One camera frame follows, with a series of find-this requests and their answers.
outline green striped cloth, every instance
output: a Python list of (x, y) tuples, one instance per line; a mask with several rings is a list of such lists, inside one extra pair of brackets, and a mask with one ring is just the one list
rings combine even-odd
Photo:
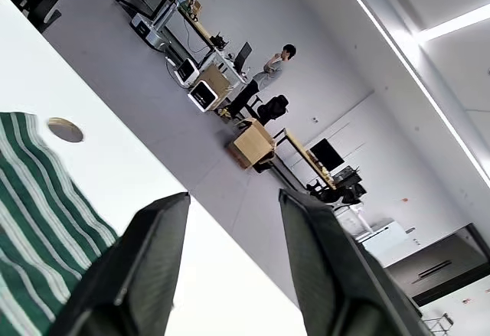
[(0, 113), (0, 334), (46, 334), (116, 238), (40, 139), (36, 117)]

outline white cabinet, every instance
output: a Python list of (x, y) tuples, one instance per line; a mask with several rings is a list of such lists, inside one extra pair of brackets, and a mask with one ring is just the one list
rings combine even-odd
[(396, 221), (391, 221), (374, 233), (366, 234), (356, 238), (364, 248), (373, 256), (378, 257), (383, 252), (401, 244), (408, 239), (407, 233)]

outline white table surface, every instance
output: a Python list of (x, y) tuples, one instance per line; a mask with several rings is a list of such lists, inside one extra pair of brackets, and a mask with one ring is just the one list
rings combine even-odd
[[(0, 18), (0, 111), (38, 116), (41, 137), (117, 233), (138, 209), (185, 191), (9, 0), (0, 0)], [(75, 123), (85, 140), (54, 136), (50, 117)], [(165, 334), (306, 333), (297, 307), (193, 199)]]
[(235, 82), (231, 82), (230, 85), (230, 91), (235, 90), (237, 87), (240, 89), (243, 89), (247, 84), (248, 81), (243, 78), (237, 70), (235, 70), (234, 62), (227, 59), (226, 54), (223, 53), (222, 51), (219, 51), (218, 49), (213, 50), (213, 54), (202, 64), (201, 70), (207, 69), (212, 63), (224, 63), (227, 71), (223, 72), (223, 75), (225, 78), (228, 78), (226, 73), (230, 72), (233, 75), (233, 78), (235, 79)]

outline ceiling light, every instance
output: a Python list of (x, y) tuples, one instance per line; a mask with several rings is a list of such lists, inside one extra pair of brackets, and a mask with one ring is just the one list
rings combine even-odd
[(434, 98), (430, 94), (429, 90), (425, 87), (422, 80), (418, 77), (415, 70), (412, 68), (412, 66), (410, 66), (410, 64), (407, 62), (405, 57), (402, 55), (398, 46), (391, 39), (390, 35), (388, 35), (388, 33), (386, 32), (384, 27), (381, 26), (378, 19), (374, 17), (374, 15), (371, 13), (370, 9), (366, 6), (366, 4), (362, 0), (356, 0), (356, 2), (361, 6), (361, 8), (366, 13), (366, 15), (372, 21), (373, 25), (380, 32), (383, 39), (387, 42), (387, 44), (390, 46), (391, 50), (398, 57), (398, 59), (403, 64), (403, 66), (405, 67), (405, 69), (407, 70), (409, 75), (411, 75), (411, 77), (413, 78), (413, 80), (415, 81), (417, 86), (422, 90), (423, 95), (429, 100), (430, 105), (436, 110), (437, 115), (439, 115), (439, 117), (441, 118), (443, 123), (446, 125), (447, 129), (451, 132), (454, 139), (458, 142), (461, 149), (465, 152), (466, 156), (468, 157), (468, 159), (470, 160), (472, 165), (475, 167), (475, 169), (479, 173), (480, 177), (482, 177), (482, 179), (485, 182), (485, 184), (487, 185), (487, 187), (490, 188), (490, 178), (488, 177), (486, 170), (482, 167), (480, 162), (476, 159), (476, 157), (470, 151), (468, 146), (462, 140), (461, 136), (458, 134), (458, 132), (456, 131), (454, 126), (451, 124), (451, 122), (448, 120), (447, 116), (444, 114), (444, 112), (441, 110), (439, 105), (436, 103), (436, 101), (434, 100)]
[(453, 31), (457, 31), (461, 28), (471, 26), (472, 24), (478, 24), (481, 21), (488, 20), (490, 18), (490, 5), (484, 5), (474, 11), (465, 13), (459, 17), (453, 18), (443, 24), (438, 24), (433, 28), (422, 30), (415, 35), (416, 39), (420, 42), (429, 41), (439, 36), (449, 34)]

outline man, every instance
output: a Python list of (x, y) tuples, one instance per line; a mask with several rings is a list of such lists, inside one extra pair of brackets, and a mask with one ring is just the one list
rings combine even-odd
[(234, 118), (245, 107), (253, 95), (264, 90), (281, 77), (285, 63), (289, 62), (295, 54), (296, 48), (294, 45), (285, 45), (283, 52), (274, 55), (263, 66), (263, 72), (256, 74), (247, 87), (238, 94), (229, 106), (218, 110), (219, 115), (226, 118)]

